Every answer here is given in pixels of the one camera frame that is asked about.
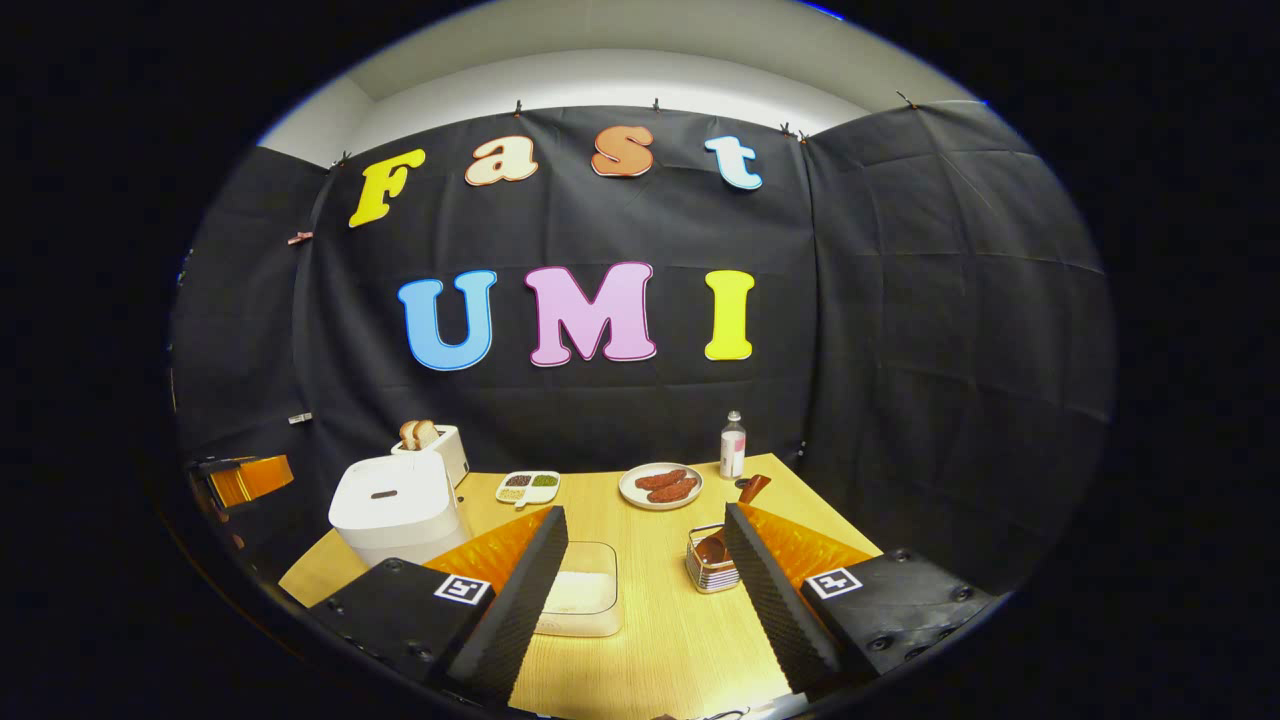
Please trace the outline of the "black backdrop cloth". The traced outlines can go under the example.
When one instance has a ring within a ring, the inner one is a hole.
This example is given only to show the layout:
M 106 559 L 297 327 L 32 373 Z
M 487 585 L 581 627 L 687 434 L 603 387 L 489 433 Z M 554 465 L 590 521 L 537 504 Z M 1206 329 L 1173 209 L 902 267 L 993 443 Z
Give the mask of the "black backdrop cloth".
M 256 149 L 195 238 L 173 320 L 183 452 L 284 454 L 300 475 L 293 512 L 262 514 L 278 568 L 408 419 L 458 427 L 475 471 L 609 471 L 712 461 L 739 410 L 748 452 L 872 542 L 1002 594 L 1068 524 L 1114 413 L 1085 224 L 978 102 L 805 143 L 556 108 L 330 170 Z

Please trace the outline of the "white rice cooker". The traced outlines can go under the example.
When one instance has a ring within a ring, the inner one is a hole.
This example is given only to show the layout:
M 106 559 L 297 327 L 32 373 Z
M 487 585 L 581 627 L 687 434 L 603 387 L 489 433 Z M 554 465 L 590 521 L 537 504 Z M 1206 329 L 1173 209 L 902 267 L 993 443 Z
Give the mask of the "white rice cooker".
M 339 480 L 328 519 L 369 566 L 387 559 L 425 564 L 474 537 L 445 462 L 433 451 L 352 464 Z

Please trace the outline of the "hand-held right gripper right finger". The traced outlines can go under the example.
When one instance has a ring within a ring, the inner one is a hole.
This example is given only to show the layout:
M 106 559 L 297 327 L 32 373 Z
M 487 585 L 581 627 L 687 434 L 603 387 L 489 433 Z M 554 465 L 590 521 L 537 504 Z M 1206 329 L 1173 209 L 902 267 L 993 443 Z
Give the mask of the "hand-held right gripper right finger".
M 995 596 L 915 550 L 870 555 L 728 503 L 730 556 L 788 687 L 819 696 L 895 673 L 957 639 Z

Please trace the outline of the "wire chopstick holder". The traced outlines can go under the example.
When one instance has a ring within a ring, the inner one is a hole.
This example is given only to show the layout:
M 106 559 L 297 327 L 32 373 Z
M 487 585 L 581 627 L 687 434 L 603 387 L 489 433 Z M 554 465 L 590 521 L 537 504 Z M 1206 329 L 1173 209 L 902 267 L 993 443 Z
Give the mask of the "wire chopstick holder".
M 703 594 L 727 591 L 740 584 L 739 570 L 727 552 L 723 552 L 723 559 L 718 562 L 708 562 L 698 552 L 699 546 L 707 538 L 717 536 L 723 529 L 723 523 L 716 523 L 695 527 L 687 534 L 684 565 L 690 582 Z

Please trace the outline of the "small clear bottle pink label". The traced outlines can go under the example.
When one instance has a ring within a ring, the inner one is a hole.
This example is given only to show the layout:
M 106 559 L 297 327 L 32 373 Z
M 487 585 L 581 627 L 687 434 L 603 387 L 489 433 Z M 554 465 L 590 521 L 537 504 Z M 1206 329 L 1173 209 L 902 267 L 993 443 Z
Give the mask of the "small clear bottle pink label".
M 741 424 L 741 413 L 731 410 L 727 424 L 719 433 L 719 475 L 728 480 L 739 480 L 745 469 L 746 432 Z

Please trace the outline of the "clear plastic box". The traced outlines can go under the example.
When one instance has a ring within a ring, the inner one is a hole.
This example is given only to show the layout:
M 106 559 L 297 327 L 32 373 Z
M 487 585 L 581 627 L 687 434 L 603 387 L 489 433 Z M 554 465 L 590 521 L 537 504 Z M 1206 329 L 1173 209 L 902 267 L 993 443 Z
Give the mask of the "clear plastic box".
M 622 624 L 616 551 L 595 541 L 568 542 L 535 632 L 602 638 L 617 633 Z

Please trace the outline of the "brown wooden spoon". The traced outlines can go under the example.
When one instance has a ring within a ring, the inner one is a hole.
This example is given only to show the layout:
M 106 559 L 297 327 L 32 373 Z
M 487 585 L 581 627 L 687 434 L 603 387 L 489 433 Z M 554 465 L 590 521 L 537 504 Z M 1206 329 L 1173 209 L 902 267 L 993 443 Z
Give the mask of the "brown wooden spoon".
M 756 474 L 751 478 L 754 484 L 748 489 L 741 489 L 739 496 L 740 503 L 750 503 L 772 482 L 769 477 L 762 474 Z M 716 533 L 704 538 L 695 548 L 695 553 L 701 562 L 709 565 L 728 561 L 730 552 L 724 539 L 724 528 L 721 528 Z

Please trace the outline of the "white toaster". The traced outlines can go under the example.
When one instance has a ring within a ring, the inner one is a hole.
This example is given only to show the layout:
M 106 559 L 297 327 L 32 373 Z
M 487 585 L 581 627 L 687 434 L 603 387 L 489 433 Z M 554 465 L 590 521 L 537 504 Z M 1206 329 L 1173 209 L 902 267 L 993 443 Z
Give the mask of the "white toaster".
M 445 474 L 451 484 L 457 488 L 462 479 L 470 470 L 468 461 L 466 459 L 465 447 L 460 438 L 460 429 L 452 425 L 439 425 L 434 423 L 439 430 L 439 438 L 426 448 L 416 451 L 406 451 L 401 447 L 401 438 L 394 447 L 390 448 L 393 455 L 399 454 L 435 454 L 439 455 L 445 466 Z

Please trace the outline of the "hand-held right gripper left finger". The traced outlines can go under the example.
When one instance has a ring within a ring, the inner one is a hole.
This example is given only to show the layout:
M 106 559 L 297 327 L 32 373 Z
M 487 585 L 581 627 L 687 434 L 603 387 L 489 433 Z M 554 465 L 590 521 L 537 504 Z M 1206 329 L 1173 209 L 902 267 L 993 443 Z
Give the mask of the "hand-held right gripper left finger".
M 411 682 L 506 706 L 567 544 L 547 506 L 426 564 L 387 559 L 310 614 Z

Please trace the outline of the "white round plate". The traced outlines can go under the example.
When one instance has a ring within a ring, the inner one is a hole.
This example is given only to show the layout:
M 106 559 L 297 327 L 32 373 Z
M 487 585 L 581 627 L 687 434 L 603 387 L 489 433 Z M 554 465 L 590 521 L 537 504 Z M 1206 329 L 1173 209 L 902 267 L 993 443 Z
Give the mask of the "white round plate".
M 681 498 L 675 498 L 671 501 L 657 502 L 649 500 L 649 495 L 653 489 L 644 489 L 639 487 L 639 482 L 648 477 L 658 477 L 664 473 L 671 473 L 680 470 L 684 473 L 686 479 L 692 483 L 690 491 Z M 640 509 L 664 511 L 671 509 L 681 509 L 691 503 L 700 493 L 704 486 L 704 479 L 696 469 L 678 464 L 678 462 L 648 462 L 640 466 L 635 466 L 627 470 L 618 482 L 618 489 L 622 497 Z

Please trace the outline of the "white divided bean dish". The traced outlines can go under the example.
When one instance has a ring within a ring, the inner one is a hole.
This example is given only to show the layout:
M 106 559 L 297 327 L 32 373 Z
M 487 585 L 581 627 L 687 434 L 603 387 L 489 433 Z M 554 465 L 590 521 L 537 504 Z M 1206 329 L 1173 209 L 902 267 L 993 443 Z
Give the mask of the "white divided bean dish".
M 530 503 L 549 503 L 561 487 L 557 471 L 515 471 L 507 474 L 495 488 L 495 500 L 522 507 Z

